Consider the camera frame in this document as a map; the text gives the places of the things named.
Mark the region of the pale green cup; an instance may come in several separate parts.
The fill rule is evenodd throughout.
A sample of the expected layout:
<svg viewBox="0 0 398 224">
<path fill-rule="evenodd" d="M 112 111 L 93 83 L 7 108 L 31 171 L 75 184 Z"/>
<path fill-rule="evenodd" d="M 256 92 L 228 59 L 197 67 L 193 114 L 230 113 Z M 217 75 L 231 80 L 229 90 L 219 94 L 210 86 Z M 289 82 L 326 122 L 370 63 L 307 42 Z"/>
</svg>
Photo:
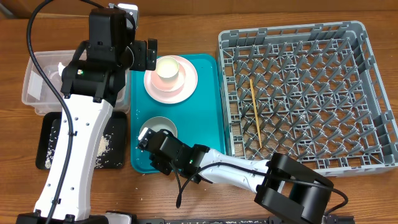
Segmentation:
<svg viewBox="0 0 398 224">
<path fill-rule="evenodd" d="M 156 73 L 165 81 L 175 80 L 179 73 L 179 63 L 169 56 L 161 57 L 156 63 Z"/>
</svg>

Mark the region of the white bowl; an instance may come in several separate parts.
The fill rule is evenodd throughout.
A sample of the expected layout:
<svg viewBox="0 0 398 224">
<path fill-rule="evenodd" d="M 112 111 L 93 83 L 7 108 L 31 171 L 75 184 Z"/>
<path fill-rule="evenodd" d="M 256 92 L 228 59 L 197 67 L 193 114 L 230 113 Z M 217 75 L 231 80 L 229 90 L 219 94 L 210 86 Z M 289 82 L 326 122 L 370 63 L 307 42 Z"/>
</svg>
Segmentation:
<svg viewBox="0 0 398 224">
<path fill-rule="evenodd" d="M 138 140 L 141 140 L 144 134 L 142 133 L 146 129 L 151 129 L 153 131 L 160 131 L 161 129 L 169 130 L 175 137 L 178 136 L 178 131 L 176 125 L 168 118 L 162 116 L 156 116 L 148 119 L 141 126 L 139 131 Z"/>
</svg>

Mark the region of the large pink plate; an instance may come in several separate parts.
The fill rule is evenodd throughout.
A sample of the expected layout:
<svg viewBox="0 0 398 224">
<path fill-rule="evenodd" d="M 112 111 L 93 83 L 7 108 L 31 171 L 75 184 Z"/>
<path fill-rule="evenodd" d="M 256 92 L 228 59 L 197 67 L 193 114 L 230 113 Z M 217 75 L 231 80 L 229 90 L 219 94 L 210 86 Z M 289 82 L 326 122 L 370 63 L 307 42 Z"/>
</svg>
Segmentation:
<svg viewBox="0 0 398 224">
<path fill-rule="evenodd" d="M 198 84 L 198 74 L 191 62 L 187 59 L 177 56 L 177 55 L 167 55 L 169 57 L 173 57 L 179 65 L 182 65 L 185 69 L 185 83 L 183 87 L 178 89 L 177 91 L 165 92 L 156 89 L 156 87 L 151 83 L 151 72 L 146 71 L 144 74 L 144 88 L 146 92 L 156 101 L 165 104 L 175 104 L 182 102 L 189 98 L 193 92 L 195 91 Z"/>
</svg>

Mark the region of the rice grains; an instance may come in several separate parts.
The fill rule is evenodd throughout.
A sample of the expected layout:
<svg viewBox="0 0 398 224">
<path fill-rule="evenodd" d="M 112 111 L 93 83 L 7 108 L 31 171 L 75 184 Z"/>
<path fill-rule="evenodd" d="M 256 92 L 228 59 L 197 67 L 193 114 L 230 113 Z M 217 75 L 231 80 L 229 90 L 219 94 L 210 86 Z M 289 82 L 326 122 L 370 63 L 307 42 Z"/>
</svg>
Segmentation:
<svg viewBox="0 0 398 224">
<path fill-rule="evenodd" d="M 55 147 L 57 145 L 57 139 L 58 139 L 58 134 L 59 134 L 59 129 L 60 125 L 59 124 L 53 124 L 50 130 L 50 136 L 49 136 L 49 143 L 47 148 L 45 148 L 46 153 L 45 153 L 45 159 L 44 159 L 44 169 L 50 169 L 53 161 L 53 157 L 55 154 Z M 103 169 L 104 164 L 108 163 L 109 161 L 106 160 L 104 157 L 107 152 L 110 151 L 109 148 L 109 139 L 106 137 L 102 136 L 101 141 L 99 144 L 98 148 L 98 153 L 96 156 L 96 162 L 95 162 L 95 169 Z"/>
</svg>

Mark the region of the wooden chopstick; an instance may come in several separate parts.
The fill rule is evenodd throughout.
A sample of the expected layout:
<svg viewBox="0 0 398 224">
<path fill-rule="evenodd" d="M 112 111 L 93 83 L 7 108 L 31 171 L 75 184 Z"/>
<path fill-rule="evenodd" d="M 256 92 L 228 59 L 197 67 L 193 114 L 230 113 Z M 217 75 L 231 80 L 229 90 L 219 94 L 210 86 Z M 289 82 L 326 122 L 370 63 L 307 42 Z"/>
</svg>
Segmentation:
<svg viewBox="0 0 398 224">
<path fill-rule="evenodd" d="M 257 136 L 259 140 L 259 146 L 262 148 L 262 139 L 261 139 L 261 130 L 260 130 L 260 123 L 259 123 L 259 117 L 258 117 L 258 112 L 257 112 L 257 104 L 256 104 L 256 97 L 255 97 L 255 92 L 254 92 L 254 85 L 253 85 L 253 80 L 249 80 L 250 84 L 250 89 L 251 89 L 251 98 L 252 98 L 252 104 L 254 108 L 254 117 L 256 120 L 256 129 L 257 129 Z"/>
</svg>

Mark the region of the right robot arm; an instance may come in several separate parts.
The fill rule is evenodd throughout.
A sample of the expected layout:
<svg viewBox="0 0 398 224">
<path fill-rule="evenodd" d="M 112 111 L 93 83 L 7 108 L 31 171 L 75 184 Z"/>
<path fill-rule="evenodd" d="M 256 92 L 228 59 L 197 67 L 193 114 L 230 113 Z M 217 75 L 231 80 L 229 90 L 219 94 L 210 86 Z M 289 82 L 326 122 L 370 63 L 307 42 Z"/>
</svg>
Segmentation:
<svg viewBox="0 0 398 224">
<path fill-rule="evenodd" d="M 230 184 L 255 193 L 254 201 L 287 223 L 321 223 L 333 183 L 284 154 L 250 161 L 208 146 L 188 146 L 170 131 L 144 128 L 139 147 L 150 153 L 153 168 L 187 182 Z"/>
</svg>

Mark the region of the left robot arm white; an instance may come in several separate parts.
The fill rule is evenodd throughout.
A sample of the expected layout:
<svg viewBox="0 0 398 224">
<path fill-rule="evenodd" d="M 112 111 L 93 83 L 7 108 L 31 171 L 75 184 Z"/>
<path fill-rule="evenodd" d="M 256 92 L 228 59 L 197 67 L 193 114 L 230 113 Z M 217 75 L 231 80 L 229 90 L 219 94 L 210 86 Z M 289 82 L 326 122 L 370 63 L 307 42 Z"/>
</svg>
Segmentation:
<svg viewBox="0 0 398 224">
<path fill-rule="evenodd" d="M 95 5 L 89 38 L 80 43 L 54 91 L 62 123 L 45 187 L 34 211 L 18 223 L 132 223 L 124 212 L 91 214 L 90 192 L 96 156 L 126 72 L 156 67 L 157 41 L 136 40 L 139 10 L 134 4 Z"/>
</svg>

